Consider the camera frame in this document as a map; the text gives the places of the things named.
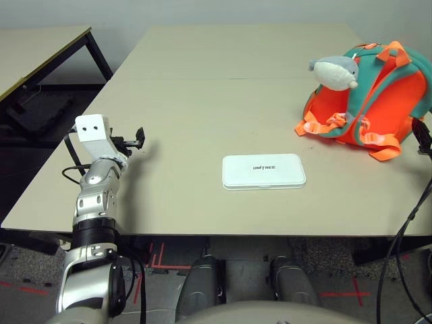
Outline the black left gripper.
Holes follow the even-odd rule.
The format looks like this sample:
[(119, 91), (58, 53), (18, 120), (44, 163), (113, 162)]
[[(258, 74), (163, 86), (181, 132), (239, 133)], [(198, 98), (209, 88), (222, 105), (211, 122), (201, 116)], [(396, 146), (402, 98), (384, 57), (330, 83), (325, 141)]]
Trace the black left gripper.
[(134, 140), (125, 140), (122, 136), (112, 136), (110, 135), (110, 139), (114, 144), (114, 147), (123, 155), (131, 156), (132, 151), (130, 148), (136, 147), (137, 149), (141, 149), (144, 145), (145, 135), (143, 127), (140, 127), (136, 131), (136, 144)]

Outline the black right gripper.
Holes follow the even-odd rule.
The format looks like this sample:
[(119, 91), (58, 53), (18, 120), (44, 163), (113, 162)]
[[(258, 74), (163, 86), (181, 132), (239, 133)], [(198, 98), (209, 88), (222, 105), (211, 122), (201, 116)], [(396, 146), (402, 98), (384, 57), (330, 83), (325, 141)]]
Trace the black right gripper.
[(432, 155), (431, 148), (431, 135), (426, 124), (417, 118), (412, 119), (412, 133), (417, 139), (420, 146), (418, 147), (418, 154), (420, 155)]

